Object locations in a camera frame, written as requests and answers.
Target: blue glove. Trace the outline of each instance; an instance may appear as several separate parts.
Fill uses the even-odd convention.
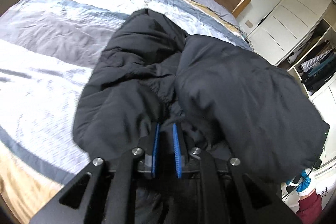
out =
[[[313,172],[311,172],[310,175],[308,176],[309,173],[310,173],[309,168],[301,172],[301,177],[303,180],[299,182],[299,184],[295,184],[291,180],[287,180],[286,184],[291,186],[298,186],[296,188],[296,191],[299,196],[308,195],[316,187],[315,175]]]

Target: folded clothes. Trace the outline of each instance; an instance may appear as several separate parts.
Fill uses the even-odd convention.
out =
[[[319,68],[316,72],[312,71],[309,73],[310,77],[308,79],[302,80],[307,90],[317,91],[335,73],[336,52],[333,52],[321,65],[323,65],[322,68]]]
[[[297,62],[297,61],[299,61],[315,44],[316,44],[316,42],[317,41],[319,41],[320,40],[320,38],[321,38],[322,36],[318,36],[318,37],[315,37],[314,39],[312,39],[311,41],[308,41],[307,43],[306,43],[306,45],[305,45],[305,47],[304,47],[304,49],[303,49],[303,51],[298,55],[298,57],[296,58],[296,60],[295,60],[295,63]]]
[[[324,62],[322,62],[320,65],[313,68],[309,73],[308,77],[312,77],[314,74],[318,73],[320,70],[322,70],[326,65],[328,65],[331,61],[333,61],[336,58],[336,52],[331,54]]]
[[[319,62],[317,62],[312,68],[310,68],[307,72],[303,72],[301,66],[297,68],[298,73],[301,76],[302,79],[302,83],[304,80],[307,80],[309,78],[309,74],[311,73],[311,71],[317,67],[320,68],[320,64],[322,64],[324,61],[326,61],[330,55],[332,55],[334,53],[334,51],[330,51],[329,53],[327,53],[325,55],[325,57],[323,57]]]
[[[312,68],[316,63],[320,62],[320,60],[322,60],[328,53],[330,53],[332,51],[332,49],[329,49],[327,51],[325,51],[324,53],[304,62],[301,64],[301,68],[304,72],[307,72],[308,70],[310,70],[310,68]]]

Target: white wardrobe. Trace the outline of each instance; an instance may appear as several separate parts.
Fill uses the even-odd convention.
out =
[[[278,65],[321,21],[331,0],[281,0],[248,36],[256,53]]]

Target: black metal bracket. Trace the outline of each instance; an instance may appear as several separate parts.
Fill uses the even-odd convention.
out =
[[[32,219],[31,224],[133,224],[135,181],[156,176],[159,125],[152,124],[138,147],[110,162],[96,158],[76,175]],[[229,162],[193,147],[174,125],[181,179],[199,179],[199,222],[204,224],[301,224],[295,214],[237,158]],[[223,175],[229,182],[222,181]]]

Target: power outlet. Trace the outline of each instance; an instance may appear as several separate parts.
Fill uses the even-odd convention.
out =
[[[248,20],[245,22],[245,24],[251,29],[253,27],[253,24]]]

